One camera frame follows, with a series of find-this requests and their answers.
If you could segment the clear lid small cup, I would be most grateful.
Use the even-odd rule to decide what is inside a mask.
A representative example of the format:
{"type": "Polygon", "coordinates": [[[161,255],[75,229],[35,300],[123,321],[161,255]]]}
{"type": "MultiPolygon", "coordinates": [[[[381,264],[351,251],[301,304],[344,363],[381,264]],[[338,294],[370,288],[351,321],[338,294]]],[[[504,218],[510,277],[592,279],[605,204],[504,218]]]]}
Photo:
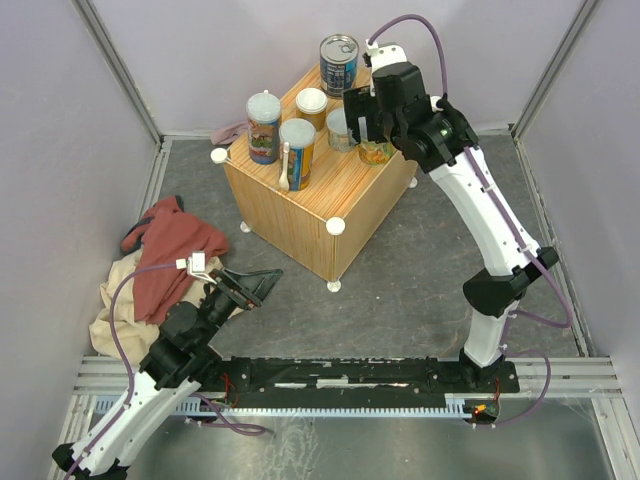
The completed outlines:
{"type": "Polygon", "coordinates": [[[326,126],[329,132],[328,143],[333,150],[347,153],[356,147],[355,139],[347,126],[343,107],[335,108],[328,113],[326,126]]]}

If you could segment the orange cup white lid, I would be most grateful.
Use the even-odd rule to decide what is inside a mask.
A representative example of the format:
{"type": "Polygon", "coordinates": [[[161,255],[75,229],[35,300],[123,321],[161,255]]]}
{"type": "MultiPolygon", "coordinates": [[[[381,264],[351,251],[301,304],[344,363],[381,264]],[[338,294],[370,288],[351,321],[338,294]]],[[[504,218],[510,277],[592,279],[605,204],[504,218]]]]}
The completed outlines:
{"type": "Polygon", "coordinates": [[[321,89],[302,89],[297,94],[295,103],[298,118],[310,122],[316,131],[320,131],[324,127],[328,97],[321,89]]]}

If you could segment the blue Progresso soup can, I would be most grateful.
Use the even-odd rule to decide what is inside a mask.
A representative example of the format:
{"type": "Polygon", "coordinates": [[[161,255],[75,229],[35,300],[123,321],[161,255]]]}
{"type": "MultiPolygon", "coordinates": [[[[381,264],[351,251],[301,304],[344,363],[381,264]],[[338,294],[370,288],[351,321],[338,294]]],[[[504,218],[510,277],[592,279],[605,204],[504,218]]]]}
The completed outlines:
{"type": "Polygon", "coordinates": [[[351,89],[357,76],[359,44],[351,36],[334,34],[319,47],[322,90],[332,98],[341,98],[351,89]]]}

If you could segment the green orange fruit cup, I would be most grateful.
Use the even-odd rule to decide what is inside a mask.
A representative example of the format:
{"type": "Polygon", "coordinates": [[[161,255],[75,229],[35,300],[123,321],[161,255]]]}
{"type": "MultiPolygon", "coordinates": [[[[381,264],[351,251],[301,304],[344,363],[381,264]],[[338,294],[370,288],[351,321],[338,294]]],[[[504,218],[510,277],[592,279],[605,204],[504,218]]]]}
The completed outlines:
{"type": "Polygon", "coordinates": [[[395,148],[389,142],[362,141],[357,150],[360,160],[364,164],[373,167],[387,164],[395,154],[395,148]]]}

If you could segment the tall yellow drink can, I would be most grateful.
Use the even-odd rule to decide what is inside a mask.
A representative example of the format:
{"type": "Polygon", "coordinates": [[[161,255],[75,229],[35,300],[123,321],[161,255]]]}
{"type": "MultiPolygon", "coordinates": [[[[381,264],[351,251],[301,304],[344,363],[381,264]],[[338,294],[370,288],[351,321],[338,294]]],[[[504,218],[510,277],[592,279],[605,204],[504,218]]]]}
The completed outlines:
{"type": "Polygon", "coordinates": [[[316,130],[314,126],[301,118],[293,118],[285,121],[279,129],[280,157],[282,144],[290,144],[290,157],[288,166],[288,191],[301,191],[310,182],[311,165],[314,153],[316,130]]]}

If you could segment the tall can cartoon label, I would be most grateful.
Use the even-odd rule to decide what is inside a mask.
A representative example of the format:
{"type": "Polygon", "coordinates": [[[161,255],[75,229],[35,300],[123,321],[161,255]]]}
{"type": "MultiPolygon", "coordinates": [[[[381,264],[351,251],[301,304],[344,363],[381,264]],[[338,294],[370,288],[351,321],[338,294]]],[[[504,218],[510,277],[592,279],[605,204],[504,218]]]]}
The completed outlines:
{"type": "Polygon", "coordinates": [[[250,158],[269,165],[279,153],[280,100],[268,90],[252,95],[246,102],[248,149],[250,158]]]}

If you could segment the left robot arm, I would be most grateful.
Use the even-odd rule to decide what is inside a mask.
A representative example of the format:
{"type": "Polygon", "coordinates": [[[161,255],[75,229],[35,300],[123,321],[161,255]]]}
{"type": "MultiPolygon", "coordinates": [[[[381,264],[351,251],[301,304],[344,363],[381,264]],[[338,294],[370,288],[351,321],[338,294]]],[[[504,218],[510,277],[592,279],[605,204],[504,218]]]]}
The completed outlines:
{"type": "Polygon", "coordinates": [[[283,275],[280,269],[210,272],[198,305],[169,308],[159,337],[128,371],[128,386],[108,413],[80,440],[58,446],[52,458],[67,479],[124,479],[146,441],[197,390],[215,387],[222,357],[209,342],[235,310],[262,305],[283,275]]]}

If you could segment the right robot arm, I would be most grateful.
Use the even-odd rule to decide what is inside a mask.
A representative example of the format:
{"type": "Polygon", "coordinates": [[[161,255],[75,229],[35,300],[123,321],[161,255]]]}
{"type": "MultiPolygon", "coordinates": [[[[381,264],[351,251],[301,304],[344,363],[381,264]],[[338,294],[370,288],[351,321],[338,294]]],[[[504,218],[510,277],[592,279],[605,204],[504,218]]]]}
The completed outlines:
{"type": "Polygon", "coordinates": [[[472,318],[458,370],[463,386],[481,391],[502,360],[509,313],[549,274],[558,253],[527,233],[494,182],[471,125],[448,98],[426,93],[417,66],[382,67],[370,86],[346,91],[343,101],[354,140],[389,142],[416,162],[452,202],[480,250],[484,267],[463,285],[472,318]]]}

